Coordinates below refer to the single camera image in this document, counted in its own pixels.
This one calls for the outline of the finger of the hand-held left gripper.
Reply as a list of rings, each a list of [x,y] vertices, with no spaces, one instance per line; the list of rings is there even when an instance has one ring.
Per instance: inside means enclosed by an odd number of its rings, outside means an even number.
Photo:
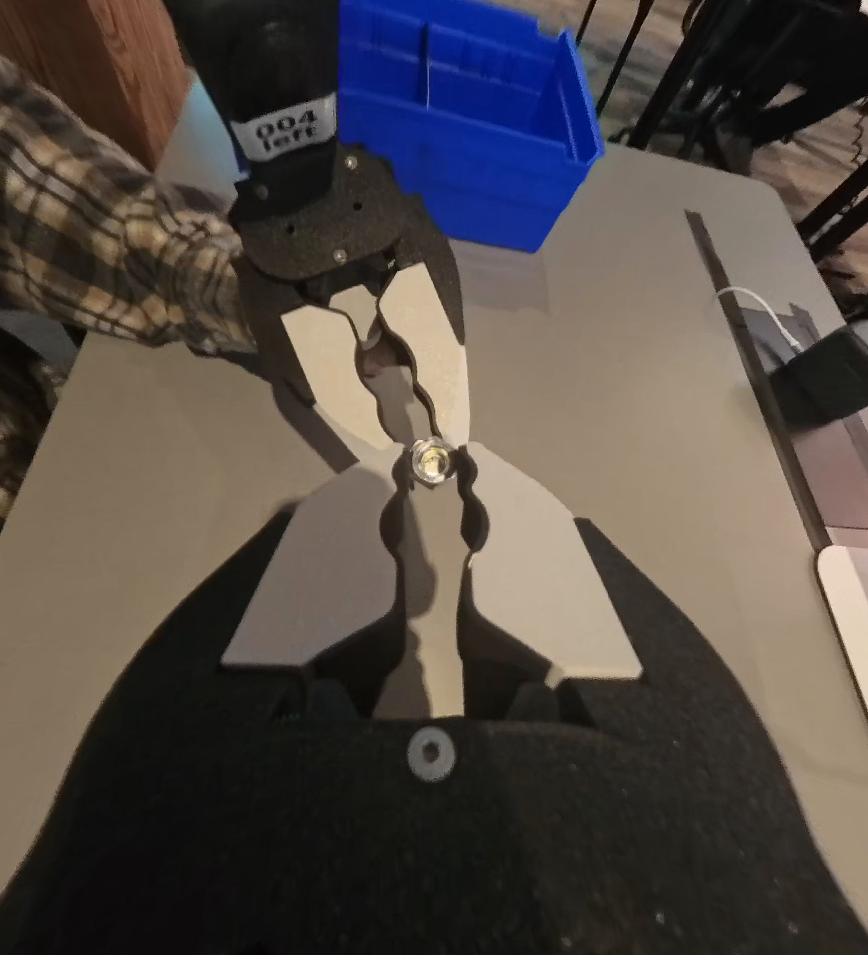
[[[422,408],[408,388],[406,368],[363,376],[365,347],[381,339],[378,300],[366,287],[338,292],[327,306],[304,304],[280,321],[314,412],[348,450],[374,453],[423,437]]]
[[[431,431],[455,448],[470,437],[471,406],[465,345],[424,264],[396,271],[380,294],[380,325],[406,352],[413,389]]]

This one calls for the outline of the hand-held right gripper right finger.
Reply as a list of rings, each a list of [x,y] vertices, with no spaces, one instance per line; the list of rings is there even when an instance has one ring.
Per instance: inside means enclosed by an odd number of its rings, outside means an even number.
[[[474,510],[467,608],[530,680],[634,681],[643,665],[568,507],[483,444],[467,444]]]

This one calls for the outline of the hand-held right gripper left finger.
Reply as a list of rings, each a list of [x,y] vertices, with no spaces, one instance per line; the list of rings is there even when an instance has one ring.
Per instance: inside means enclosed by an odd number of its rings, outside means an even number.
[[[404,448],[370,453],[296,507],[221,656],[228,670],[387,679],[404,657],[403,574],[384,536]]]

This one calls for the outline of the silver hex bolt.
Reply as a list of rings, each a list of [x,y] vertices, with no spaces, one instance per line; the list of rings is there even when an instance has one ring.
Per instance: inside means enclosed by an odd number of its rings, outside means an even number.
[[[456,473],[456,449],[438,436],[416,440],[409,451],[409,465],[416,483],[436,488]]]

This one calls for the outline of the blue plastic bin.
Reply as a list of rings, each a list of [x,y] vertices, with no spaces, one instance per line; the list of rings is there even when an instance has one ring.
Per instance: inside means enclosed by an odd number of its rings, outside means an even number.
[[[446,235],[535,253],[604,154],[572,34],[488,2],[340,3],[340,141]]]

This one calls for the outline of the person's left forearm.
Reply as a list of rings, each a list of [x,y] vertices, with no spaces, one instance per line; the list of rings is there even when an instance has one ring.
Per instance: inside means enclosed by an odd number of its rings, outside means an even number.
[[[77,328],[193,352],[257,350],[226,209],[160,182],[0,56],[0,292]]]

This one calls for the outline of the black rolling display stand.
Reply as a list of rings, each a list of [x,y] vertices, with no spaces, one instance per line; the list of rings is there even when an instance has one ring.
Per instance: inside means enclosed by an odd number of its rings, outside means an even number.
[[[638,2],[612,2],[616,8],[616,42],[610,41],[609,53],[619,54],[632,26]],[[689,2],[656,1],[647,14],[622,71],[604,108],[600,125],[610,143],[627,145],[634,126],[641,119],[651,97],[674,55],[679,50],[682,21]],[[647,150],[667,157],[678,157],[683,136],[679,133],[655,133]]]

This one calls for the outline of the black device box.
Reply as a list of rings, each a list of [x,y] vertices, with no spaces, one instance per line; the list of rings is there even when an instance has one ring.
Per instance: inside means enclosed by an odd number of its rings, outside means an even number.
[[[807,432],[868,408],[868,320],[839,328],[769,373],[786,425]]]

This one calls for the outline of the wooden office desk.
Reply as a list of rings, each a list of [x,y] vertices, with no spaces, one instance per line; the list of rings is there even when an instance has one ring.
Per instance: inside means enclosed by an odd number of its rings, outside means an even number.
[[[797,225],[814,263],[868,224],[868,156]]]

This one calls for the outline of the wooden post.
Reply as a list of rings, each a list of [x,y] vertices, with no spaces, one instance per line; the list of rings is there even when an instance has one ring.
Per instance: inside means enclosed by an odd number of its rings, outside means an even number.
[[[191,83],[158,1],[0,1],[0,54],[151,170]]]

